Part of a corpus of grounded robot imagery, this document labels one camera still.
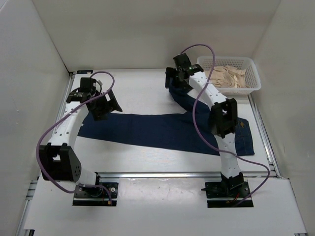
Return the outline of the dark blue denim trousers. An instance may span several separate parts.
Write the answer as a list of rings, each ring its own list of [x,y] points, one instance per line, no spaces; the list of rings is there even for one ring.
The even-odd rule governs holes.
[[[207,124],[208,106],[198,102],[193,116],[195,99],[189,96],[188,90],[170,86],[169,93],[173,100],[185,109],[185,113],[165,115],[111,113],[107,120],[101,121],[95,121],[92,114],[88,114],[78,135],[128,145],[219,155],[219,152],[208,147],[200,139],[193,125],[192,119],[195,118],[202,136],[214,147],[218,146]]]

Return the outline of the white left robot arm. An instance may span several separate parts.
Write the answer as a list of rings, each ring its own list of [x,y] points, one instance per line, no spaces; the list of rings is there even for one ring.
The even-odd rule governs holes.
[[[58,181],[73,182],[85,185],[86,191],[93,197],[103,192],[103,184],[99,182],[96,172],[82,167],[74,152],[74,144],[84,119],[88,114],[95,121],[104,120],[112,111],[121,112],[112,90],[95,94],[91,92],[72,91],[66,100],[62,119],[46,145],[40,144],[37,159],[45,180],[52,183]]]

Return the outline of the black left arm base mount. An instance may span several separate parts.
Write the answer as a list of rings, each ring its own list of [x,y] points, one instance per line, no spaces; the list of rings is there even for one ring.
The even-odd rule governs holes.
[[[80,207],[115,207],[119,193],[118,180],[108,180],[98,175],[96,184],[103,187],[88,188],[77,186],[73,195],[72,205]]]

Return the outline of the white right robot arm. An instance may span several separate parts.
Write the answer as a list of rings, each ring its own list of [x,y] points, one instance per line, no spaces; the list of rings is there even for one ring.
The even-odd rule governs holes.
[[[238,123],[238,106],[235,99],[228,99],[211,84],[200,65],[191,65],[184,70],[166,68],[165,86],[168,88],[192,87],[198,92],[210,110],[208,126],[214,135],[221,161],[221,191],[233,196],[244,183],[238,165],[235,148],[235,132]]]

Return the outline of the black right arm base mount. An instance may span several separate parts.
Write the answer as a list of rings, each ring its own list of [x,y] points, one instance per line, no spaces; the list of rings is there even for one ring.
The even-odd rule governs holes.
[[[253,207],[251,197],[241,202],[250,193],[247,181],[231,191],[225,190],[221,182],[205,182],[201,191],[206,193],[207,208]]]

